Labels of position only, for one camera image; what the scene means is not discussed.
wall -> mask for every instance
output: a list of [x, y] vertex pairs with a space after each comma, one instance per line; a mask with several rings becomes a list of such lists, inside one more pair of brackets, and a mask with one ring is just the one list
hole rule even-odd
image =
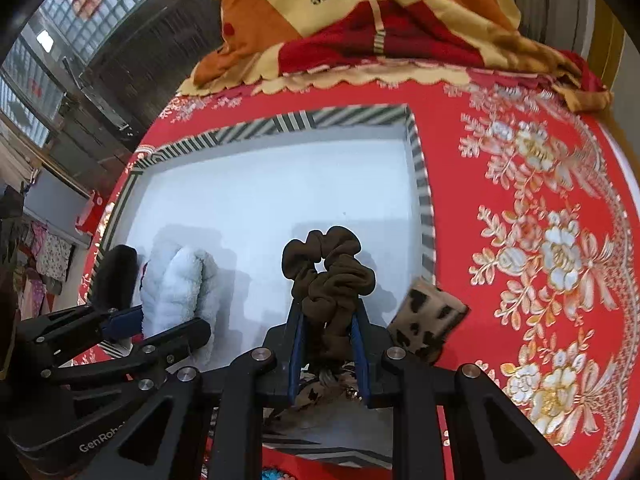
[[82, 195], [43, 169], [24, 198], [24, 211], [45, 222], [53, 234], [87, 248], [91, 239], [76, 232], [76, 218], [85, 204], [86, 199]]
[[614, 93], [612, 111], [638, 159], [640, 159], [639, 76], [640, 54], [631, 38], [625, 34], [620, 67], [611, 87]]

leopard print fabric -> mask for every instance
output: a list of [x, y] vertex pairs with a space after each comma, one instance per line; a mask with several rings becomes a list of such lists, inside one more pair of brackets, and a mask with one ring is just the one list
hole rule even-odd
[[468, 312], [458, 298], [417, 278], [387, 329], [397, 346], [433, 364], [449, 333]]
[[344, 363], [335, 370], [324, 368], [318, 374], [302, 370], [295, 403], [284, 410], [265, 410], [265, 428], [270, 428], [271, 424], [280, 420], [284, 414], [292, 415], [295, 412], [308, 410], [319, 402], [331, 402], [343, 395], [351, 400], [361, 399], [353, 361]]

black fluffy item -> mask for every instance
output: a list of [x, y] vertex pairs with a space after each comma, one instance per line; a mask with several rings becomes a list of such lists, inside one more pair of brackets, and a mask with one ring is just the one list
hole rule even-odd
[[108, 310], [129, 308], [138, 277], [138, 253], [133, 247], [118, 245], [105, 255], [95, 274], [91, 303]]

hanging clothes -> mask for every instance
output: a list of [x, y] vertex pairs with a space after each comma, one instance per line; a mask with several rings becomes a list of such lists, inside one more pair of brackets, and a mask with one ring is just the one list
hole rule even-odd
[[20, 318], [31, 319], [40, 315], [45, 288], [40, 276], [33, 269], [26, 270], [26, 282], [20, 302]]
[[31, 231], [33, 231], [31, 253], [34, 258], [37, 258], [44, 245], [44, 240], [47, 238], [47, 228], [39, 222], [31, 222]]
[[47, 232], [42, 248], [36, 256], [36, 270], [44, 276], [64, 283], [70, 254], [69, 242]]

leopard print pouch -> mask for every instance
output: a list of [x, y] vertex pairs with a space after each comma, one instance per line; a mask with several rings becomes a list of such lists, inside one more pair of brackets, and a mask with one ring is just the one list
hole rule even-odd
[[455, 296], [416, 278], [387, 329], [397, 346], [433, 364], [449, 333], [468, 312], [469, 307]]

